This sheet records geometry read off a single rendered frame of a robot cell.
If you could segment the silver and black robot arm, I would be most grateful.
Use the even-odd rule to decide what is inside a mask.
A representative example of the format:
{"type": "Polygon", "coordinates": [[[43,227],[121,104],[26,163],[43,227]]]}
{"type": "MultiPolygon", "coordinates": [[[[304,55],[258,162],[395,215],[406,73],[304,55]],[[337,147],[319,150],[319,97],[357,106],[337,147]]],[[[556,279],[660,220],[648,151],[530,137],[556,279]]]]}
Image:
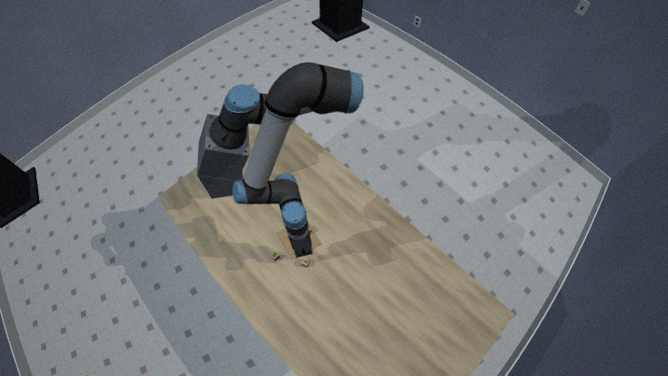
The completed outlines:
{"type": "Polygon", "coordinates": [[[363,93],[359,74],[317,63],[292,66],[276,79],[268,94],[249,85],[230,89],[210,128],[214,143],[225,149],[239,148],[246,139],[247,125],[261,124],[244,180],[233,183],[234,201],[278,203],[287,232],[294,236],[305,233],[307,212],[294,175],[279,174],[269,180],[287,131],[299,114],[354,113],[363,93]]]}

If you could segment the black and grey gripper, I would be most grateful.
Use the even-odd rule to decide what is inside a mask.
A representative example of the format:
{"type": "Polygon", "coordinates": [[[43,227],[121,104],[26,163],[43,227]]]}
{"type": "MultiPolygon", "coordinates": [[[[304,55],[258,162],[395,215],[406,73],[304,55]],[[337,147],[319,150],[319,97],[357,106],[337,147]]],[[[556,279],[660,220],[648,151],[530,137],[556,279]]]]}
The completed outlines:
{"type": "Polygon", "coordinates": [[[296,255],[296,258],[313,254],[313,246],[311,245],[312,241],[310,241],[311,238],[309,238],[310,236],[308,234],[310,232],[308,232],[308,231],[309,231],[309,226],[308,226],[308,229],[306,230],[306,232],[304,234],[300,235],[300,236],[293,236],[290,233],[287,233],[288,237],[290,239],[290,242],[292,241],[291,243],[293,244],[293,245],[291,244],[292,249],[294,248],[293,253],[295,255],[296,254],[298,255],[298,256],[296,255]],[[302,248],[304,248],[304,249],[302,249],[302,248]],[[311,248],[312,248],[312,251],[311,251],[311,248]]]}

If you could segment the tan flat mat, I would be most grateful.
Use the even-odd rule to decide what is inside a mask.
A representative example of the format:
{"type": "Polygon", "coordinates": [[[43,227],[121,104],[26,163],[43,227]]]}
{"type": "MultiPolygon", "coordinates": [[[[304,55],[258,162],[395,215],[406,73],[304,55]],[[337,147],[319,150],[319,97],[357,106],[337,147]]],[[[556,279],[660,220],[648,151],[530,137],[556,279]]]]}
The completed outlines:
{"type": "MultiPolygon", "coordinates": [[[[308,223],[308,225],[309,225],[309,227],[311,228],[311,226],[310,226],[309,223],[308,223]]],[[[311,228],[311,229],[312,229],[312,228],[311,228]]],[[[280,231],[278,231],[277,233],[278,233],[280,239],[282,240],[282,242],[283,242],[283,244],[284,244],[284,246],[285,246],[287,252],[288,252],[289,255],[291,256],[291,258],[292,258],[292,259],[296,258],[296,257],[295,257],[295,254],[294,254],[293,251],[292,251],[292,247],[291,247],[291,244],[290,244],[290,241],[289,241],[289,238],[288,238],[286,229],[280,230],[280,231]]],[[[318,245],[321,244],[320,241],[318,240],[317,236],[316,236],[315,233],[313,232],[313,229],[312,229],[312,232],[310,233],[310,235],[311,235],[311,239],[312,239],[313,248],[315,248],[315,247],[317,247],[318,245]]]]}

